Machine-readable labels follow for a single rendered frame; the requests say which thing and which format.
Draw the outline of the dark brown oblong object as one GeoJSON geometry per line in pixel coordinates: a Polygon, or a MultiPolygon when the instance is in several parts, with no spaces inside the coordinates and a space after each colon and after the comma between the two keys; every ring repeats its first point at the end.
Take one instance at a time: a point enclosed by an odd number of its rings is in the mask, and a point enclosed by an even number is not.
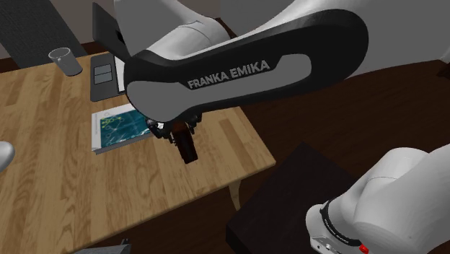
{"type": "Polygon", "coordinates": [[[191,132],[185,122],[174,122],[172,135],[185,164],[198,159],[191,132]]]}

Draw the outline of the teal and white book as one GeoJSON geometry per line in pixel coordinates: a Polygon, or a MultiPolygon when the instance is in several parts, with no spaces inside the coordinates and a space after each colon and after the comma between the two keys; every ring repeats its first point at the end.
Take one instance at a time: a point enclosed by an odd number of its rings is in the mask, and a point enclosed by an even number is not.
{"type": "Polygon", "coordinates": [[[92,151],[101,154],[152,136],[132,104],[117,106],[92,114],[92,151]]]}

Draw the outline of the dark grey laptop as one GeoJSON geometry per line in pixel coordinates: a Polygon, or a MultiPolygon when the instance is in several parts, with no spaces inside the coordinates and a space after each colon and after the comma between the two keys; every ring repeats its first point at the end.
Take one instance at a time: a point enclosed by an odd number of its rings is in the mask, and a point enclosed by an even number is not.
{"type": "Polygon", "coordinates": [[[91,57],[90,100],[123,95],[123,60],[130,57],[117,21],[98,3],[92,3],[92,37],[107,53],[91,57]]]}

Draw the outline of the wooden table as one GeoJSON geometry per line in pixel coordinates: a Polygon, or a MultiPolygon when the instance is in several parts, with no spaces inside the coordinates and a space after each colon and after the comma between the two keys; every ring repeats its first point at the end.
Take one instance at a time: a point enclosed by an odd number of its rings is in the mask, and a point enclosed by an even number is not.
{"type": "Polygon", "coordinates": [[[92,151],[92,114],[127,103],[90,100],[90,59],[66,76],[48,63],[0,74],[0,141],[14,146],[0,172],[0,254],[67,254],[224,187],[275,159],[240,108],[203,115],[185,164],[164,139],[92,151]]]}

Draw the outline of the grey cup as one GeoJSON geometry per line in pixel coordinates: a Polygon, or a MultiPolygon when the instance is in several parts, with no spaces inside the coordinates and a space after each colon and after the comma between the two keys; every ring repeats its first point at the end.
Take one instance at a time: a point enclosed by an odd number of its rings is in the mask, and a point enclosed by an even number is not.
{"type": "Polygon", "coordinates": [[[48,57],[66,76],[76,76],[83,71],[70,48],[54,49],[48,54],[48,57]]]}

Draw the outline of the grey angular object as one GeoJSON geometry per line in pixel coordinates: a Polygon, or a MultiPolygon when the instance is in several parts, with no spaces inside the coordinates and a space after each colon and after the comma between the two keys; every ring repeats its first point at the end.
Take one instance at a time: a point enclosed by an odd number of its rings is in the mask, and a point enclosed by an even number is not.
{"type": "Polygon", "coordinates": [[[85,248],[75,252],[74,254],[130,254],[131,244],[129,239],[125,238],[119,245],[99,247],[99,248],[85,248]]]}

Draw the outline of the black robot stand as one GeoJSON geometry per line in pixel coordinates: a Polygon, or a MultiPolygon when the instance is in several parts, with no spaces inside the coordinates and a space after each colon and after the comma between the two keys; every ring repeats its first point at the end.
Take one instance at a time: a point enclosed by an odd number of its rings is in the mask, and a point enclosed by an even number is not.
{"type": "Polygon", "coordinates": [[[302,143],[227,223],[226,242],[235,254],[319,254],[310,245],[306,213],[355,181],[302,143]]]}

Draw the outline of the white rounded object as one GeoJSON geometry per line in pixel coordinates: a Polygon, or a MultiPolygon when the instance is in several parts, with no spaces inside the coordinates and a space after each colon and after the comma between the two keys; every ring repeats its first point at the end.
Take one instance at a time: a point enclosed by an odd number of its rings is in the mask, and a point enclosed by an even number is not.
{"type": "Polygon", "coordinates": [[[7,141],[0,141],[0,172],[3,172],[13,161],[15,148],[7,141]]]}

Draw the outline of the dark grey textured chair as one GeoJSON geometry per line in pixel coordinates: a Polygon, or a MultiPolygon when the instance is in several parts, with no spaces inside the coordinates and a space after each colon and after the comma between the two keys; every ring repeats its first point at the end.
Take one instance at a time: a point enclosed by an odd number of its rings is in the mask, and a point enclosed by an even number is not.
{"type": "Polygon", "coordinates": [[[21,69],[50,63],[57,48],[87,54],[50,0],[0,0],[0,44],[21,69]]]}

